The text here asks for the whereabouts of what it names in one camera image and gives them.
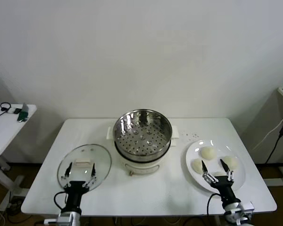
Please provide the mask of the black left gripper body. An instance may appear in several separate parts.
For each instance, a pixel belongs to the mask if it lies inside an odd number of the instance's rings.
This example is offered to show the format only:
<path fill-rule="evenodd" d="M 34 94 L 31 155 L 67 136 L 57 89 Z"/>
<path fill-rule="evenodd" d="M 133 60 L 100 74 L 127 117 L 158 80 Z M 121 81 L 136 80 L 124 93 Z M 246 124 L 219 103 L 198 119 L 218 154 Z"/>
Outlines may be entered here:
<path fill-rule="evenodd" d="M 66 211 L 79 211 L 82 195 L 84 194 L 84 181 L 70 181 L 70 187 L 65 189 L 67 193 Z"/>

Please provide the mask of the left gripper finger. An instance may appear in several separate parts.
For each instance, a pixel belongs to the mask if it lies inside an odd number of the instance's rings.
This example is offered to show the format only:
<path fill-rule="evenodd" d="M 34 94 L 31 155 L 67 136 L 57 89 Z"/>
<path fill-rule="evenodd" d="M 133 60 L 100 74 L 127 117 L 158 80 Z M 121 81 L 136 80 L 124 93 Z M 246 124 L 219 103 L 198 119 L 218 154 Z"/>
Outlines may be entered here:
<path fill-rule="evenodd" d="M 70 162 L 69 166 L 66 168 L 64 175 L 62 176 L 62 187 L 65 187 L 68 184 L 68 179 L 71 174 L 72 162 Z"/>
<path fill-rule="evenodd" d="M 96 169 L 95 169 L 95 163 L 90 165 L 85 171 L 84 171 L 84 187 L 91 188 L 96 183 Z"/>

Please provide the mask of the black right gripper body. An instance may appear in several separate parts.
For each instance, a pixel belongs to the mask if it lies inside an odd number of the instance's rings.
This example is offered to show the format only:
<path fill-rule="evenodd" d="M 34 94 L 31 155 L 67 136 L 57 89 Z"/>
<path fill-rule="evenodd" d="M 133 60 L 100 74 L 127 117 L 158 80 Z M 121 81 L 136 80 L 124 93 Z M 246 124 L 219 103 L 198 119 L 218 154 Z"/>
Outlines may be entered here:
<path fill-rule="evenodd" d="M 211 183 L 211 187 L 219 191 L 222 203 L 237 202 L 237 198 L 232 190 L 233 181 L 228 180 L 227 176 L 218 176 L 216 179 L 218 181 Z"/>

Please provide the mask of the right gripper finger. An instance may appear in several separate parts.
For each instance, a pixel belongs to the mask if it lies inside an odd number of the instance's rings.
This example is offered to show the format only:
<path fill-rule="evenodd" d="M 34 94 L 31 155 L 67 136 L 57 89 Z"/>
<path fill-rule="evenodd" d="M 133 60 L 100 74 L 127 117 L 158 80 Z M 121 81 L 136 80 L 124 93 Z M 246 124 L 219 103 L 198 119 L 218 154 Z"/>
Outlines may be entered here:
<path fill-rule="evenodd" d="M 222 167 L 224 168 L 227 174 L 228 181 L 233 182 L 233 171 L 229 169 L 228 165 L 222 159 L 220 159 L 220 161 L 221 161 Z"/>
<path fill-rule="evenodd" d="M 202 177 L 204 178 L 204 180 L 209 185 L 216 184 L 218 182 L 218 179 L 208 172 L 208 169 L 207 169 L 204 161 L 201 161 L 201 164 L 202 164 L 202 171 L 203 171 Z"/>

